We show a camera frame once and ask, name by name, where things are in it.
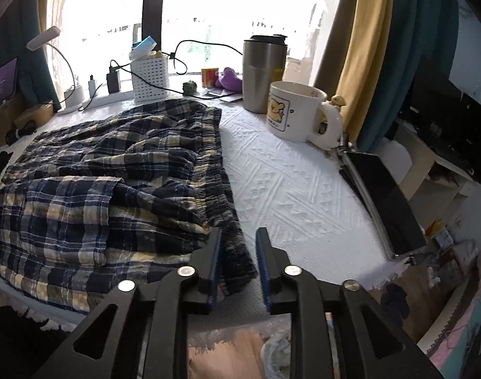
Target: purple plush toy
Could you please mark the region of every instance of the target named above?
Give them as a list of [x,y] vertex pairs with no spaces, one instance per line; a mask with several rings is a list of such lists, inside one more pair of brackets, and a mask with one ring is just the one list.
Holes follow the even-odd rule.
[[223,75],[216,81],[216,87],[233,92],[242,92],[242,80],[237,77],[233,68],[226,67]]

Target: open laptop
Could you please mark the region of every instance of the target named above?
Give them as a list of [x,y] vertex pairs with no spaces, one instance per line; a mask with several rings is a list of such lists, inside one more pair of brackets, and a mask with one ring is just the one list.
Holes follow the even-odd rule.
[[0,67],[0,103],[11,98],[16,90],[17,58]]

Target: lamp head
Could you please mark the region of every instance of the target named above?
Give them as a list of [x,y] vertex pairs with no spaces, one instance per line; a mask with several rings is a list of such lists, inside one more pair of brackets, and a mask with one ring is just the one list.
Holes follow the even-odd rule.
[[38,50],[44,44],[47,44],[49,41],[54,40],[55,38],[59,37],[61,34],[61,30],[57,26],[52,26],[51,28],[47,29],[43,33],[39,34],[37,37],[32,39],[27,45],[26,48],[30,51]]

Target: power adapter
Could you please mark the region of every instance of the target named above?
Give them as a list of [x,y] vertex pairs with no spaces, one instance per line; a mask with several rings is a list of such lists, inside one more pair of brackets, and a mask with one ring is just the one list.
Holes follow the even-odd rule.
[[109,94],[114,94],[121,91],[119,70],[114,70],[114,67],[109,67],[109,73],[107,74],[107,90]]

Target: stainless steel tumbler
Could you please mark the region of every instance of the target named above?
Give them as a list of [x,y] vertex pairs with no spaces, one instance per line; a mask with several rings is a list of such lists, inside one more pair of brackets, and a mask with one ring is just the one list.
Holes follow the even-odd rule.
[[244,108],[265,114],[270,84],[281,81],[288,46],[283,35],[252,36],[244,40],[242,55],[242,95]]

